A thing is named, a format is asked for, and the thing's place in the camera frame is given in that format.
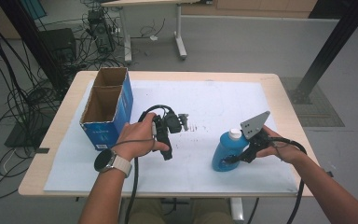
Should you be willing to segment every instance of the forearm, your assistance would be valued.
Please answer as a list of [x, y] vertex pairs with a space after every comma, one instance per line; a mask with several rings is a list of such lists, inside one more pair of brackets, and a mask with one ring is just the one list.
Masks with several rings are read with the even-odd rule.
[[100, 173], [92, 187], [79, 223], [117, 223], [125, 175], [118, 169]]
[[331, 223], [358, 223], [358, 201], [308, 156], [293, 162]]

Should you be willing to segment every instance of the khaki pants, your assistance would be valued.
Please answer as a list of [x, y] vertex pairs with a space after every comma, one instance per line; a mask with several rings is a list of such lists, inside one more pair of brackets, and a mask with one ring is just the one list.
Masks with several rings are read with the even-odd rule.
[[[192, 199], [193, 224], [233, 223], [224, 199]], [[159, 199], [136, 199], [130, 213], [130, 224], [165, 224]]]

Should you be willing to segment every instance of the wooden table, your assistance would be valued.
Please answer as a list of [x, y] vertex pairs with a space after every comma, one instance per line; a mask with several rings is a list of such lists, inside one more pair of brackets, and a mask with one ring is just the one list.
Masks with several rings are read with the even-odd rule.
[[[127, 64], [130, 64], [132, 62], [132, 56], [131, 56], [131, 38], [128, 33], [128, 24], [126, 23], [126, 20], [128, 19], [126, 17], [126, 10], [134, 7], [138, 7], [138, 11], [136, 14], [144, 14], [146, 11], [150, 11], [152, 8], [156, 9], [158, 6], [173, 6], [176, 8], [175, 18], [176, 18], [176, 31], [173, 33], [176, 45], [179, 49], [179, 55], [182, 59], [185, 59], [187, 56], [185, 45], [183, 44], [182, 40], [182, 23], [181, 23], [181, 16], [182, 16], [182, 7], [181, 4], [183, 3], [196, 3], [199, 0], [118, 0], [115, 2], [107, 2], [101, 4], [102, 7], [115, 7], [118, 9], [119, 15], [120, 15], [120, 21], [121, 21], [121, 29], [123, 32], [123, 38], [124, 38], [124, 59]], [[166, 8], [161, 8], [160, 10], [155, 11], [154, 13], [148, 13], [148, 17], [153, 18], [156, 16], [155, 13], [162, 13], [165, 11]]]
[[[130, 71], [131, 80], [188, 80], [188, 81], [235, 81], [258, 82], [266, 95], [271, 114], [274, 116], [278, 132], [287, 138], [301, 143], [309, 156], [317, 162], [310, 143], [297, 119], [296, 113], [286, 95], [279, 78], [273, 74], [248, 73], [194, 73], [194, 72], [139, 72]], [[46, 192], [44, 186], [48, 179], [57, 149], [62, 141], [71, 119], [84, 95], [87, 85], [93, 80], [97, 72], [84, 71], [76, 75], [67, 92], [57, 115], [51, 123], [40, 147], [49, 148], [46, 154], [36, 154], [34, 160], [23, 178], [19, 193], [26, 196], [87, 196], [72, 192]], [[299, 176], [294, 168], [295, 179], [299, 183]], [[311, 196], [305, 188], [304, 196]]]

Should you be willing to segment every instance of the white paper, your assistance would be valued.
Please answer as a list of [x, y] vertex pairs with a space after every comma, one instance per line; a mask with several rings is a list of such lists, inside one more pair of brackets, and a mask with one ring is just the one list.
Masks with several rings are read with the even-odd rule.
[[[80, 128], [79, 120], [90, 94], [83, 100], [62, 140], [53, 163], [46, 191], [89, 192], [97, 177], [93, 163], [98, 155]], [[131, 123], [153, 105], [167, 105], [176, 114], [188, 114], [187, 132], [170, 134], [173, 159], [163, 160], [159, 152], [139, 158], [138, 195], [250, 195], [296, 194], [288, 164], [275, 157], [241, 162], [229, 172], [212, 169], [212, 157], [220, 135], [240, 123], [269, 110], [259, 83], [216, 81], [132, 81]], [[155, 110], [163, 115], [163, 110]], [[266, 122], [276, 130], [273, 114]], [[133, 169], [123, 187], [131, 194]]]

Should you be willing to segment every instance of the hand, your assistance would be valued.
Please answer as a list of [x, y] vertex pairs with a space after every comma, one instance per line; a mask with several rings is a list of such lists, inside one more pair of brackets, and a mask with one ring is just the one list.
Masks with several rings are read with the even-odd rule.
[[155, 141], [153, 138], [152, 122], [155, 116], [155, 113], [148, 113], [142, 122], [126, 123], [117, 142], [135, 141], [118, 145], [113, 147], [112, 150], [127, 161], [131, 161], [135, 157], [141, 157], [152, 149], [167, 151], [169, 149], [167, 145]]
[[[270, 137], [281, 137], [278, 133], [275, 133], [267, 126], [264, 126], [263, 129]], [[276, 143], [276, 147], [267, 147], [263, 150], [258, 151], [256, 153], [257, 158], [275, 155], [285, 162], [293, 163], [296, 160], [301, 159], [303, 156], [307, 156], [306, 154], [301, 152], [298, 148], [292, 145], [288, 145], [282, 142], [275, 142], [275, 143]]]

